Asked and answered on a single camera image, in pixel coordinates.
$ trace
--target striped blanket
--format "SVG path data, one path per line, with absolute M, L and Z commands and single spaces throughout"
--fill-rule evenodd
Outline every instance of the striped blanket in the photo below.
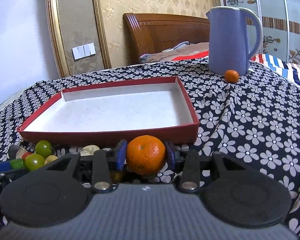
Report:
M 251 60 L 262 63 L 300 86 L 300 65 L 287 63 L 269 54 L 257 54 Z

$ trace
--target wooden headboard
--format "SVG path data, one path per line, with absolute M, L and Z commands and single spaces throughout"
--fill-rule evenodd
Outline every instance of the wooden headboard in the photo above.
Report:
M 183 41 L 208 42 L 208 19 L 155 13 L 125 13 L 123 15 L 132 37 L 133 63 L 146 53 L 158 53 Z

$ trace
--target light switch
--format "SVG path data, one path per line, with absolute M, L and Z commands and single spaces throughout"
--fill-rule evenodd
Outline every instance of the light switch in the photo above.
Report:
M 90 43 L 88 45 L 89 45 L 89 48 L 90 48 L 90 55 L 94 55 L 96 53 L 96 50 L 94 48 L 94 44 Z
M 83 46 L 83 49 L 84 49 L 84 54 L 85 56 L 90 56 L 90 48 L 89 48 L 89 44 L 86 44 Z
M 79 51 L 78 51 L 78 47 L 73 48 L 73 49 L 72 49 L 72 53 L 73 53 L 74 59 L 79 59 L 79 58 L 81 58 L 81 57 L 80 57 L 80 54 L 79 54 Z
M 85 57 L 83 45 L 78 47 L 80 58 Z

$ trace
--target floral tablecloth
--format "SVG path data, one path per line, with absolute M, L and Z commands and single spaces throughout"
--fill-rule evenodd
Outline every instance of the floral tablecloth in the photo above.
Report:
M 224 152 L 282 183 L 292 198 L 286 224 L 300 235 L 300 88 L 254 62 L 250 63 L 254 72 L 240 77 L 237 84 L 228 84 L 210 72 L 207 63 L 207 59 L 154 63 L 37 82 L 0 112 L 0 161 L 8 160 L 11 144 L 34 151 L 35 145 L 24 141 L 16 127 L 61 89 L 178 75 L 201 123 L 194 145 L 180 147 L 200 155 Z M 58 156 L 70 151 L 80 149 L 56 147 Z M 210 182 L 209 174 L 202 172 L 201 186 Z M 168 183 L 176 176 L 165 165 L 150 182 Z M 0 228 L 6 224 L 0 210 Z

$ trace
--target gold trim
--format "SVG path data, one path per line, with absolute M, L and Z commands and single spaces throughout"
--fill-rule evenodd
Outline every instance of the gold trim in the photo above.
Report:
M 105 28 L 103 25 L 102 11 L 100 7 L 100 0 L 93 1 L 94 16 L 96 19 L 97 33 L 99 37 L 100 50 L 103 60 L 103 66 L 105 69 L 111 68 L 111 61 L 108 51 L 108 45 L 106 40 Z
M 54 54 L 56 57 L 60 77 L 70 76 L 70 69 L 66 60 L 66 52 L 63 45 L 60 23 L 58 0 L 47 0 L 49 26 L 52 37 Z

